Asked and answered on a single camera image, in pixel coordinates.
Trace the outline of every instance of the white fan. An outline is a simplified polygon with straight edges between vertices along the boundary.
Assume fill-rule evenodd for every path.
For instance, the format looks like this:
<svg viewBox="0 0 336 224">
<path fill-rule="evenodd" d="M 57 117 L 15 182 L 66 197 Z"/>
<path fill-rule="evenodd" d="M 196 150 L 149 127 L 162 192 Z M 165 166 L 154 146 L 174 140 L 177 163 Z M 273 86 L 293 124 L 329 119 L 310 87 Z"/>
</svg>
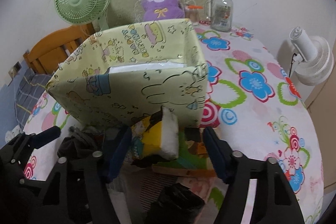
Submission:
<svg viewBox="0 0 336 224">
<path fill-rule="evenodd" d="M 333 70 L 334 56 L 323 37 L 308 37 L 301 27 L 294 28 L 289 38 L 299 54 L 293 58 L 290 72 L 295 71 L 304 85 L 318 85 L 325 81 Z"/>
</svg>

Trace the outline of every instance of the floral tablecloth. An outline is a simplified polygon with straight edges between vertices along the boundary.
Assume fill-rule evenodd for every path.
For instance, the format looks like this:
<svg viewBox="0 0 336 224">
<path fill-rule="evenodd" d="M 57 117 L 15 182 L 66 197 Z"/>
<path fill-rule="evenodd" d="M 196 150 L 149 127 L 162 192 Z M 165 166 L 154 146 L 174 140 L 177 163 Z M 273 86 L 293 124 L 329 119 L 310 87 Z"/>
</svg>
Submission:
<svg viewBox="0 0 336 224">
<path fill-rule="evenodd" d="M 222 33 L 201 22 L 195 30 L 209 67 L 201 127 L 219 128 L 221 138 L 233 150 L 250 158 L 276 158 L 296 194 L 305 222 L 314 223 L 322 207 L 323 166 L 314 126 L 300 94 L 274 57 L 246 28 L 235 26 L 230 33 Z M 28 178 L 45 180 L 69 126 L 81 126 L 44 93 L 24 131 L 38 133 L 53 125 L 61 127 L 61 138 L 34 150 L 25 169 Z M 225 191 L 220 186 L 213 190 L 216 194 L 210 195 L 207 206 L 213 203 L 217 209 L 203 211 L 202 215 L 207 215 L 205 223 L 214 220 L 221 204 L 218 196 L 223 197 Z M 255 191 L 255 182 L 250 184 L 250 191 Z M 249 223 L 253 200 L 248 199 L 244 223 Z"/>
</svg>

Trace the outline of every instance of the metal bolt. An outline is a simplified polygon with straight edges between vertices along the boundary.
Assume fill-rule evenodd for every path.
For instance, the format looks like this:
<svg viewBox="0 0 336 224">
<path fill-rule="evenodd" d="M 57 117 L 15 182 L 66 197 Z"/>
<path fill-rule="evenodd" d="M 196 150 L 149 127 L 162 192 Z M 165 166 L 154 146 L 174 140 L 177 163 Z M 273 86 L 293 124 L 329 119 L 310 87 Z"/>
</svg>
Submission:
<svg viewBox="0 0 336 224">
<path fill-rule="evenodd" d="M 103 155 L 103 152 L 101 152 L 101 151 L 95 151 L 95 152 L 92 153 L 92 156 L 93 156 L 94 158 L 99 158 L 99 157 L 101 157 L 102 155 Z"/>
<path fill-rule="evenodd" d="M 277 163 L 277 159 L 273 158 L 273 157 L 270 157 L 270 158 L 268 158 L 268 162 L 270 162 L 271 164 L 276 164 Z"/>
<path fill-rule="evenodd" d="M 236 158 L 241 158 L 243 156 L 243 153 L 241 153 L 238 150 L 235 150 L 235 151 L 232 152 L 232 155 Z"/>
<path fill-rule="evenodd" d="M 57 162 L 58 162 L 59 164 L 63 164 L 63 163 L 65 163 L 65 162 L 67 162 L 67 158 L 66 158 L 66 157 L 61 157 L 61 158 L 59 158 L 59 159 L 57 160 Z"/>
</svg>

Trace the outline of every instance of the wooden chair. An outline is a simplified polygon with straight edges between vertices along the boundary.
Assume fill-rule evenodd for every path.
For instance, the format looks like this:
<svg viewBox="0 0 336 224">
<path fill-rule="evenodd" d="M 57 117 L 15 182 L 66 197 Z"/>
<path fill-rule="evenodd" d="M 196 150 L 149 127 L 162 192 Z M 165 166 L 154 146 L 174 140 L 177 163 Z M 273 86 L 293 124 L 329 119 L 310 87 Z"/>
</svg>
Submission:
<svg viewBox="0 0 336 224">
<path fill-rule="evenodd" d="M 41 39 L 23 58 L 35 73 L 51 74 L 68 58 L 66 50 L 72 53 L 88 35 L 94 33 L 91 23 L 58 30 Z"/>
</svg>

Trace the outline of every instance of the purple plush toy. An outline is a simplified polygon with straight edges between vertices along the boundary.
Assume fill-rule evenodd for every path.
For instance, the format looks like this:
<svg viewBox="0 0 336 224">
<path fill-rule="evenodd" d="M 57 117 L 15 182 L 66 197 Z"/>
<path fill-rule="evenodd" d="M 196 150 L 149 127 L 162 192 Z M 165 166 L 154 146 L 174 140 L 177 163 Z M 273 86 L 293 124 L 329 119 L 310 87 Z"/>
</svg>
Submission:
<svg viewBox="0 0 336 224">
<path fill-rule="evenodd" d="M 142 0 L 142 7 L 145 10 L 143 21 L 184 18 L 179 0 Z"/>
</svg>

